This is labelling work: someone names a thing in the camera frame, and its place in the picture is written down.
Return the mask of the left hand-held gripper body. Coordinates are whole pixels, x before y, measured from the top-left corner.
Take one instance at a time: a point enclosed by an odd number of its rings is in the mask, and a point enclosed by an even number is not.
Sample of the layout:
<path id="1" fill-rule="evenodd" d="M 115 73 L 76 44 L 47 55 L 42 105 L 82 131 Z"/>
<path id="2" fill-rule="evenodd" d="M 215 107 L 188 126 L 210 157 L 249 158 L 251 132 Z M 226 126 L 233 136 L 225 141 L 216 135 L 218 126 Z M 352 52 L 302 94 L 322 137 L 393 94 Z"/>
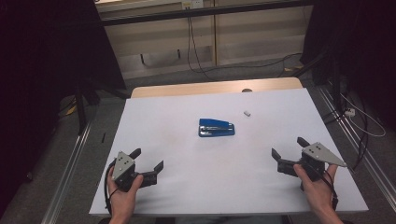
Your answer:
<path id="1" fill-rule="evenodd" d="M 122 151 L 118 153 L 115 159 L 112 179 L 121 191 L 127 192 L 132 186 L 134 179 L 138 176 L 135 171 L 135 159 L 129 157 Z"/>

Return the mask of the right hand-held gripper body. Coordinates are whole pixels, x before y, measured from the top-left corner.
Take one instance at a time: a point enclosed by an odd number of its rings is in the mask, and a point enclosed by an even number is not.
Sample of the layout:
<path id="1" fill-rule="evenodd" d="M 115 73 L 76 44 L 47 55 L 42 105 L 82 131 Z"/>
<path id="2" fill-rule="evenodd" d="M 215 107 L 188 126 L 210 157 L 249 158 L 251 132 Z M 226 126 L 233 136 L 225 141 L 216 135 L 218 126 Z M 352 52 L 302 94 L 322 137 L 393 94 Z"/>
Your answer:
<path id="1" fill-rule="evenodd" d="M 309 144 L 308 147 L 302 147 L 300 164 L 313 182 L 323 177 L 326 163 L 347 167 L 347 164 L 342 159 L 332 153 L 320 142 Z"/>

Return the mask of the blue stapler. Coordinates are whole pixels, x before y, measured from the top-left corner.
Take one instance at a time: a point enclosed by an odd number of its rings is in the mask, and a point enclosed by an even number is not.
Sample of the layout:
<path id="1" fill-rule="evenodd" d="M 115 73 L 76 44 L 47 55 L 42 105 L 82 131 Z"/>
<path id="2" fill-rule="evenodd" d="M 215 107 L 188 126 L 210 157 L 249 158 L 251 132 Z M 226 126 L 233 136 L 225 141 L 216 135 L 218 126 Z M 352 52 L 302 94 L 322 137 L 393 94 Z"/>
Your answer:
<path id="1" fill-rule="evenodd" d="M 198 135 L 200 137 L 219 137 L 235 135 L 231 122 L 218 119 L 199 119 Z"/>

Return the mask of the person's left hand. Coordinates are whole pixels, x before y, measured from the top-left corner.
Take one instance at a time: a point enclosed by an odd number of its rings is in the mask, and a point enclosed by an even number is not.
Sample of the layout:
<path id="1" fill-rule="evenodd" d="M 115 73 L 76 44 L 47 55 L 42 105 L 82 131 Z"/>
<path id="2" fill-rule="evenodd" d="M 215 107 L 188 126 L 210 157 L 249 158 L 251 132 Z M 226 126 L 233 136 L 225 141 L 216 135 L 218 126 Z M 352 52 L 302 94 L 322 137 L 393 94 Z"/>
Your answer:
<path id="1" fill-rule="evenodd" d="M 136 193 L 143 182 L 143 176 L 137 176 L 127 192 L 119 191 L 112 179 L 113 169 L 113 167 L 110 168 L 107 176 L 107 187 L 111 194 L 111 217 L 132 217 L 135 209 Z"/>

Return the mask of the person's right hand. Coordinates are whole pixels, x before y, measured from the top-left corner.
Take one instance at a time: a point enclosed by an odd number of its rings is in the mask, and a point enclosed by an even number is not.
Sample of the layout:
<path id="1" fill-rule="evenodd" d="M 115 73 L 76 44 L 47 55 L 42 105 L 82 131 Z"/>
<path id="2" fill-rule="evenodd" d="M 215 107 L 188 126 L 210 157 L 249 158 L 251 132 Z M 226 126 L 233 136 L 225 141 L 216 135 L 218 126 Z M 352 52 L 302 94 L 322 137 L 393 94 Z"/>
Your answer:
<path id="1" fill-rule="evenodd" d="M 332 190 L 328 185 L 323 180 L 312 182 L 300 164 L 295 164 L 294 170 L 303 182 L 306 199 L 314 214 L 318 210 L 332 209 L 334 211 L 332 208 Z"/>

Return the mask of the white table cover sheet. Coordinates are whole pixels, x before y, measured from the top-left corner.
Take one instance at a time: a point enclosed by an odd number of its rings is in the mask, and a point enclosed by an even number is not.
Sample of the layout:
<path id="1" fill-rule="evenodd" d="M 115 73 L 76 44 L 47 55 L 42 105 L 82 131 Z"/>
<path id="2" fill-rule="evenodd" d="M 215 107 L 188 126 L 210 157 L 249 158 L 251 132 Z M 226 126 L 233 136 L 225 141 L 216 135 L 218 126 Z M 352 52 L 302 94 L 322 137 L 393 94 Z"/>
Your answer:
<path id="1" fill-rule="evenodd" d="M 231 122 L 235 135 L 200 137 L 199 119 Z M 297 214 L 309 209 L 301 182 L 271 150 L 297 161 L 298 137 L 337 149 L 305 89 L 134 98 L 108 157 L 140 148 L 139 172 L 163 161 L 157 184 L 137 192 L 138 216 Z"/>

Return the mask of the black stand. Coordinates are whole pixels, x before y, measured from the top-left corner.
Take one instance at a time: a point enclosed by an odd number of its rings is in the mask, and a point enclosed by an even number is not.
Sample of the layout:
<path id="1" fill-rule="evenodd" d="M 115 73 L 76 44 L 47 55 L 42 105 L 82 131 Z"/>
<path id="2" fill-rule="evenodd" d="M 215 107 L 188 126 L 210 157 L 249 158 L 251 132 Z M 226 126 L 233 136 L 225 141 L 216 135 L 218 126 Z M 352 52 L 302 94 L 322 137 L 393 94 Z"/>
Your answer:
<path id="1" fill-rule="evenodd" d="M 92 78 L 84 78 L 76 83 L 75 87 L 75 98 L 76 107 L 78 112 L 78 134 L 82 135 L 85 128 L 88 126 L 88 120 L 85 113 L 84 101 L 87 101 L 90 105 L 98 105 L 100 103 L 100 97 L 97 90 L 102 90 L 111 95 L 114 95 L 120 99 L 126 100 L 130 98 L 130 95 L 120 90 L 112 88 L 104 83 L 101 83 Z"/>

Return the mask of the dark stand legs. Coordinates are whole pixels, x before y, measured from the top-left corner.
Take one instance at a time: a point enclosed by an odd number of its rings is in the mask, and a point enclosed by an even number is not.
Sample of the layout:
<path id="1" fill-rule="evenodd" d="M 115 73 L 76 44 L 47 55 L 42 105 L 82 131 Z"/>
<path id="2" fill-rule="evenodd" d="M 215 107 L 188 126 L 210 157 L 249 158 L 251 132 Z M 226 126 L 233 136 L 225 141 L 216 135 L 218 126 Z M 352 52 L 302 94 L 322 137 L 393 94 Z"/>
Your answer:
<path id="1" fill-rule="evenodd" d="M 315 59 L 294 72 L 292 76 L 300 77 L 308 71 L 312 72 L 312 78 L 316 85 L 324 84 L 326 81 L 331 82 L 334 106 L 341 109 L 341 75 L 334 49 L 332 47 L 325 48 Z"/>

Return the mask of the black curtain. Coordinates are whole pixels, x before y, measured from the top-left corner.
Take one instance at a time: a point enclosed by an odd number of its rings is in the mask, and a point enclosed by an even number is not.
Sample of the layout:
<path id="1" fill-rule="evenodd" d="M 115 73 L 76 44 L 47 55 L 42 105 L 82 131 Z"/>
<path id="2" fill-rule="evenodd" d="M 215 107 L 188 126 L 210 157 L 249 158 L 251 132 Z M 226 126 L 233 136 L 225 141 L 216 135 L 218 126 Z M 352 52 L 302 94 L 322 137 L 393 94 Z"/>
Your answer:
<path id="1" fill-rule="evenodd" d="M 97 0 L 0 0 L 0 217 L 39 160 L 61 100 L 125 83 Z"/>
<path id="2" fill-rule="evenodd" d="M 396 0 L 316 0 L 304 37 L 307 64 L 323 54 L 314 81 L 339 72 L 396 132 Z"/>

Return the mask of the black horizontal bar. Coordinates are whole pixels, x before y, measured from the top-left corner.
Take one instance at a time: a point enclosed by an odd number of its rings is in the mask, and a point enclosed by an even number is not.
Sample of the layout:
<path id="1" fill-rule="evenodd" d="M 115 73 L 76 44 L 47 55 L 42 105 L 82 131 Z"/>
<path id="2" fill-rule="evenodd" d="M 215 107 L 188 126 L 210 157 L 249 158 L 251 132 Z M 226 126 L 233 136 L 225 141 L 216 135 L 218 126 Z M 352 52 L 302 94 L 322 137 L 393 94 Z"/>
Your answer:
<path id="1" fill-rule="evenodd" d="M 242 13 L 242 12 L 259 11 L 259 10 L 313 6 L 316 2 L 317 0 L 276 0 L 265 3 L 233 5 L 233 6 L 224 6 L 224 7 L 207 7 L 207 8 L 198 8 L 198 9 L 184 9 L 184 10 L 171 11 L 171 12 L 161 12 L 161 13 L 153 13 L 147 15 L 125 16 L 125 17 L 104 19 L 101 20 L 99 24 L 101 26 L 114 26 L 114 25 L 141 23 L 141 22 L 149 22 L 149 21 L 187 19 L 194 17 Z"/>

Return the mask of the aluminium floor rail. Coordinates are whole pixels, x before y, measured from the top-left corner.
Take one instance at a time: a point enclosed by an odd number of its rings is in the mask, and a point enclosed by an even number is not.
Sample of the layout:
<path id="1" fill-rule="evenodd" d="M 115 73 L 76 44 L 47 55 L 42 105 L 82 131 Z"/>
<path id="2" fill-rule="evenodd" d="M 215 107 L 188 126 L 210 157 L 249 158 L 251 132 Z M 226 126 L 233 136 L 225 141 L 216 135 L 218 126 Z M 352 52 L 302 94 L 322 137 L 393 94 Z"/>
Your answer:
<path id="1" fill-rule="evenodd" d="M 75 143 L 71 156 L 69 157 L 66 167 L 64 168 L 62 178 L 50 200 L 49 207 L 43 216 L 41 224 L 56 224 L 58 216 L 62 210 L 65 197 L 70 189 L 72 178 L 77 169 L 81 152 L 83 151 L 86 141 L 89 137 L 91 126 L 92 123 L 89 121 L 79 133 L 77 142 Z"/>
<path id="2" fill-rule="evenodd" d="M 330 110 L 325 118 L 332 118 L 325 124 L 336 123 L 357 153 L 348 165 L 350 171 L 356 174 L 364 166 L 396 211 L 396 133 L 371 115 L 362 99 L 340 93 L 341 109 L 337 109 L 329 87 L 318 87 L 318 92 Z M 345 115 L 348 107 L 355 109 L 354 117 Z"/>

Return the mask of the white wall socket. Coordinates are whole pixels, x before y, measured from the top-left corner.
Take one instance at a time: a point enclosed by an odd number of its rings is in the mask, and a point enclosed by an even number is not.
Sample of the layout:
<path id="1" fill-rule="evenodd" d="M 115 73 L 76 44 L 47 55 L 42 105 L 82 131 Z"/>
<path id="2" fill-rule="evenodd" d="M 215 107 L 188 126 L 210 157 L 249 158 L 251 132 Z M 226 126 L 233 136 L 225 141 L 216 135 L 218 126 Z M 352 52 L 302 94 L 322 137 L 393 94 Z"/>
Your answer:
<path id="1" fill-rule="evenodd" d="M 204 0 L 182 0 L 181 5 L 183 9 L 203 8 Z"/>

